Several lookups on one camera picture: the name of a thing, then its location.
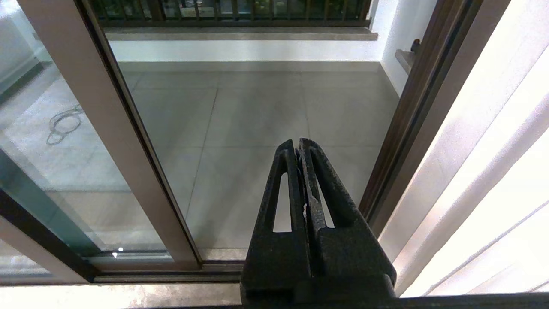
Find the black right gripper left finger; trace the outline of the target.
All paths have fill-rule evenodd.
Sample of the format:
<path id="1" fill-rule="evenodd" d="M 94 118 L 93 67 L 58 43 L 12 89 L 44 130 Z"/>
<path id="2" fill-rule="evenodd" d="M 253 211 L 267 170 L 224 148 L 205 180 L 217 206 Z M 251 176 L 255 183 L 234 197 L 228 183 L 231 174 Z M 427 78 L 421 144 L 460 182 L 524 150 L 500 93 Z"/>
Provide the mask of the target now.
<path id="1" fill-rule="evenodd" d="M 291 230 L 273 231 L 282 175 L 287 175 Z M 292 303 L 298 285 L 311 277 L 305 201 L 292 140 L 274 153 L 253 235 L 243 266 L 243 303 Z"/>

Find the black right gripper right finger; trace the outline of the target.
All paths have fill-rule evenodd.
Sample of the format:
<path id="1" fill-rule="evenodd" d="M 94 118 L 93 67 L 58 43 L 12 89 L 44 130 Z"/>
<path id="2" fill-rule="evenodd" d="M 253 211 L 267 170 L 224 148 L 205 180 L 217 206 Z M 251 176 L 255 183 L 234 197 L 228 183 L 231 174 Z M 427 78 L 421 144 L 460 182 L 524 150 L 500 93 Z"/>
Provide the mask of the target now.
<path id="1" fill-rule="evenodd" d="M 304 217 L 318 297 L 395 297 L 396 270 L 317 142 L 298 148 Z"/>

